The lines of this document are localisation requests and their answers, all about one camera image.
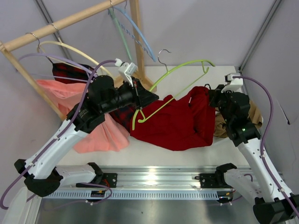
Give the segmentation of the lime green hanger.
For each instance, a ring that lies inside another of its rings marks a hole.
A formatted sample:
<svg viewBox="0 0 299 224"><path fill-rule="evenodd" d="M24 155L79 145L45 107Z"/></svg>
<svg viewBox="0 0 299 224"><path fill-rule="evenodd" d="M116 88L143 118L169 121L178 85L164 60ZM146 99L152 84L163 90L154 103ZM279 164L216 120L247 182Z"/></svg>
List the lime green hanger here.
<svg viewBox="0 0 299 224"><path fill-rule="evenodd" d="M142 109L138 109L136 110L136 112L134 113L133 117L132 117L132 130L135 130L136 127L136 123L145 123L146 121L148 121L150 118L152 118L154 115L156 115L160 110L162 110L164 107L166 107L171 101L173 101L177 96L179 96L180 94L182 94L184 91L186 91L189 87L191 87L192 85L194 85L197 81L199 81L202 77L204 77L210 69L210 66L215 67L215 64L207 59L199 59L199 60L191 60L185 63L182 63L180 65L175 66L172 69L168 69L167 65L165 63L162 63L160 61L160 53L162 51L164 51L166 49L161 50L158 53L157 59L158 61L165 65L166 68L166 73L163 74L149 89L150 92L152 92L154 90L154 88L160 84L165 78L167 78L171 73L177 71L178 69L187 66L187 65L191 65L191 64L195 64L195 63L200 63L201 64L201 69L203 74L200 75L199 77L197 77L194 81L192 81L188 86L186 86L185 88L183 88L182 90L180 90L175 96L173 96L172 98L170 98L166 103L164 103L162 106L160 106L158 109L156 109L151 115L149 116L145 116L145 114L143 113Z"/></svg>

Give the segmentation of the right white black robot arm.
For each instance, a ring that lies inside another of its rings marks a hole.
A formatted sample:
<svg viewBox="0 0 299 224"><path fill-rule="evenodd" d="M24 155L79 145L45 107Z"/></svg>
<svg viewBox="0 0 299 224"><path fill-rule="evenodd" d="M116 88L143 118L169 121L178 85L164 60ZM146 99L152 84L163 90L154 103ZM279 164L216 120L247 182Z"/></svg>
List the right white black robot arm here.
<svg viewBox="0 0 299 224"><path fill-rule="evenodd" d="M245 157L257 183L245 177L233 164L218 166L221 183L231 186L253 207L261 224L276 224L299 216L299 196L287 186L263 145L262 136L249 119L249 97L226 90L220 84L208 91L209 105L218 108L226 124L228 138Z"/></svg>

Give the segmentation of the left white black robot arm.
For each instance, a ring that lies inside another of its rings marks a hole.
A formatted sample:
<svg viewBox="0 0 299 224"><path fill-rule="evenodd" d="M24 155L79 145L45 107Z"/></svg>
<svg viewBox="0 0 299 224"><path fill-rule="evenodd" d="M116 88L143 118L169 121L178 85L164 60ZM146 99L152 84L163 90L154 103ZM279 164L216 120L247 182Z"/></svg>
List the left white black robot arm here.
<svg viewBox="0 0 299 224"><path fill-rule="evenodd" d="M45 146L27 160L18 159L14 166L32 193L45 197L62 186L77 187L101 184L103 172L94 162L82 166L58 166L73 146L105 121L105 115L131 105L142 109L159 96L146 90L139 79L115 88L110 76L102 75L86 84L82 100L67 114L59 130Z"/></svg>

